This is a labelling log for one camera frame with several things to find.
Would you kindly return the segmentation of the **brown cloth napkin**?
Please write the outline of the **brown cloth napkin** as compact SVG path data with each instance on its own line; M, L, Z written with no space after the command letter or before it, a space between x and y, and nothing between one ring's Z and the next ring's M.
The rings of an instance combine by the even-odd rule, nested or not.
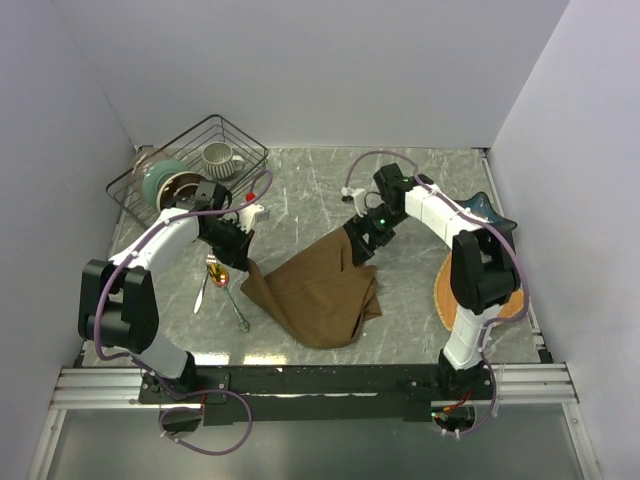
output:
M353 264L340 227L268 274L250 260L241 291L296 341L335 349L353 344L364 323L382 315L376 273Z

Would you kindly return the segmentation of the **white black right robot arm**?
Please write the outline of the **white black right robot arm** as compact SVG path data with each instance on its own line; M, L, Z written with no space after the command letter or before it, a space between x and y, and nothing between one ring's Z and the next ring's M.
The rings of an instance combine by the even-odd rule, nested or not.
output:
M500 216L487 195L455 201L424 174L405 176L397 164L374 175L381 202L367 204L367 192L344 185L342 199L355 207L344 229L356 266L395 235L395 227L413 218L449 249L449 285L455 301L453 327L438 359L436 384L452 399L460 398L482 378L483 347L490 320L521 290L512 232L517 224Z

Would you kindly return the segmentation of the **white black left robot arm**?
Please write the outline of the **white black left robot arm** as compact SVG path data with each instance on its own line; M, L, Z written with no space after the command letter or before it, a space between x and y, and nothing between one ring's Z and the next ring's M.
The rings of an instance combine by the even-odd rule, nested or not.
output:
M91 260L81 278L78 331L98 358L128 358L154 375L177 402L198 390L191 352L159 330L154 280L189 244L209 245L217 264L245 271L254 226L265 208L255 195L232 206L229 190L203 180L189 196L166 201L155 222L108 260Z

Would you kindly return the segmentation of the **iridescent spoon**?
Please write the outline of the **iridescent spoon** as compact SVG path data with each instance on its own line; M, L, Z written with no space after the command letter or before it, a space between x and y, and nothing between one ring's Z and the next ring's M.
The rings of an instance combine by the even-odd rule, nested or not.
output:
M231 291L229 289L229 272L223 265L214 262L208 265L208 273L213 284L224 291L226 296L228 297L233 311L238 319L240 330L248 333L250 331L250 322L245 318L231 294Z

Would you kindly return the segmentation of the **silver fork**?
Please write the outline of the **silver fork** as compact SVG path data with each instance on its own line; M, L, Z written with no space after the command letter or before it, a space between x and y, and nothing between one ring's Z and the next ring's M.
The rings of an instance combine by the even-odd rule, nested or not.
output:
M204 295L205 295L206 288L207 288L207 282L210 279L210 267L212 265L214 265L216 262L217 262L217 258L215 257L214 254L209 253L209 254L206 255L206 258L205 258L205 273L204 273L204 276L203 276L203 278L201 280L200 288L198 290L198 294L196 296L196 300L195 300L195 303L194 303L194 307L193 307L193 313L194 314L198 314L200 309L201 309L201 306L202 306L203 301L204 301Z

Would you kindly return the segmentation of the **brown ceramic bowl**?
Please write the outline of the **brown ceramic bowl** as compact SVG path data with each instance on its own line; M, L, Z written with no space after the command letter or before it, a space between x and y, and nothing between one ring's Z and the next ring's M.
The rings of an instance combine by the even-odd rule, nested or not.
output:
M207 178L192 171L179 172L162 180L156 195L156 209L161 211L165 204L175 196L188 197L193 195L199 184Z

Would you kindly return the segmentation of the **orange woven placemat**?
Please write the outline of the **orange woven placemat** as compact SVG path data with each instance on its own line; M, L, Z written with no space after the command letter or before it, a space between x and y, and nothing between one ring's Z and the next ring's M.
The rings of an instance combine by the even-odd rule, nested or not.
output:
M438 316L449 332L453 330L457 311L457 302L454 298L450 285L451 280L452 254L445 257L434 282L434 302ZM518 313L524 305L524 291L522 288L510 295L508 301L500 303L498 316L501 318L511 318Z

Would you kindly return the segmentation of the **striped ceramic mug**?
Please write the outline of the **striped ceramic mug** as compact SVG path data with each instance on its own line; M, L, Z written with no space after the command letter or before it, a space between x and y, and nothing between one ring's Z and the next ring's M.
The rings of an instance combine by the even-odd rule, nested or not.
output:
M202 168L213 180L226 181L241 172L246 160L225 142L212 142L201 153Z

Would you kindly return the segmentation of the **green ceramic bowl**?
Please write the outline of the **green ceramic bowl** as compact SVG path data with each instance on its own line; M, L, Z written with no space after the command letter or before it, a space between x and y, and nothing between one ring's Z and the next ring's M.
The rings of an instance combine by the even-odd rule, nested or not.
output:
M142 198L149 206L159 211L158 195L164 183L172 176L187 171L187 166L178 160L169 159L156 162L148 169L143 177Z

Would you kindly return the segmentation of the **blue star-shaped dish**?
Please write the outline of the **blue star-shaped dish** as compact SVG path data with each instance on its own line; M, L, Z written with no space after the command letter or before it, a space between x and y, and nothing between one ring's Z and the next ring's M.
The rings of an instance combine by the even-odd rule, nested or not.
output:
M510 233L518 226L515 221L502 217L494 209L489 196L485 192L478 192L469 199L457 200L456 203L465 209L469 209L472 214L487 221L501 233Z

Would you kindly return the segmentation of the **clear glass jar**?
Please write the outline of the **clear glass jar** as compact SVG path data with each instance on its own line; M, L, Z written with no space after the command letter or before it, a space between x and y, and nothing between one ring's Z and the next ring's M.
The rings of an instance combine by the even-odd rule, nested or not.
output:
M131 179L134 187L138 188L147 172L163 159L161 152L155 148L141 149L133 160Z

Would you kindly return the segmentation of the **aluminium frame rail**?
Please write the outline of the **aluminium frame rail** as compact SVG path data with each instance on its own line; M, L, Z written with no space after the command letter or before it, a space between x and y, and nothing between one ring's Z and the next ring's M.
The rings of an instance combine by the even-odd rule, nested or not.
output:
M429 365L222 365L198 372L202 389L229 390L245 397L294 399L379 398L397 394L434 405L454 403L465 393L472 400L501 404L575 403L575 391L564 364L500 365L494 375L481 372L469 386L446 388ZM196 404L198 394L166 392L139 368L64 369L49 403L52 409L120 409L153 405Z

